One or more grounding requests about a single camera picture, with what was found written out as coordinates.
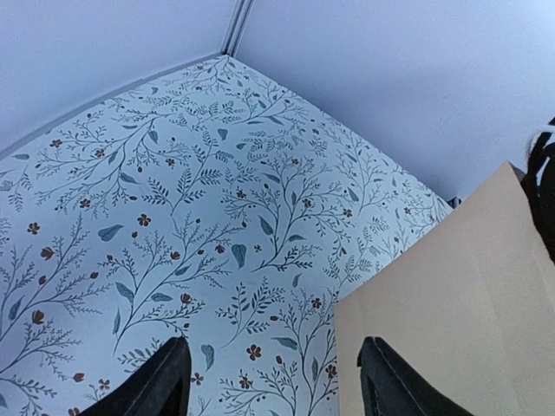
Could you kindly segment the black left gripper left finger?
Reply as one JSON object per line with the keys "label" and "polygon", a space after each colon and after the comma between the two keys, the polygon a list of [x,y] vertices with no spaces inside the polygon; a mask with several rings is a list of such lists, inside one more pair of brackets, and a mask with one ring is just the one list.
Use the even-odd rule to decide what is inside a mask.
{"label": "black left gripper left finger", "polygon": [[138,370],[83,415],[186,415],[192,358],[184,337],[168,339]]}

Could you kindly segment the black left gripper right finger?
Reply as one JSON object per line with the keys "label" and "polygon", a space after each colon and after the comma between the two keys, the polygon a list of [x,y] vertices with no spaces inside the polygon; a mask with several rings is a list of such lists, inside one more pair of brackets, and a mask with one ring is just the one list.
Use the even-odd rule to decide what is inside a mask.
{"label": "black left gripper right finger", "polygon": [[472,415],[436,390],[381,337],[364,339],[357,366],[366,415]]}

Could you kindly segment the kraft paper takeout bag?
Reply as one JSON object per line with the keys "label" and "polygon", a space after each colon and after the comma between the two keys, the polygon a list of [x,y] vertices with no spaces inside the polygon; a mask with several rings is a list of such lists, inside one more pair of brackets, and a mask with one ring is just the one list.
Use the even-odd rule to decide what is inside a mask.
{"label": "kraft paper takeout bag", "polygon": [[510,164],[340,300],[334,321],[342,415],[363,412],[369,336],[472,414],[554,412],[554,265]]}

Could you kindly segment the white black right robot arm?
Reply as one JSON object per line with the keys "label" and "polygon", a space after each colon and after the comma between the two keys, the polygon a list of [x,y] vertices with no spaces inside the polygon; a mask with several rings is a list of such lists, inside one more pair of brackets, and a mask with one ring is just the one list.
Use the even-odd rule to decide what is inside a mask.
{"label": "white black right robot arm", "polygon": [[527,171],[521,186],[534,226],[554,261],[554,119],[530,141]]}

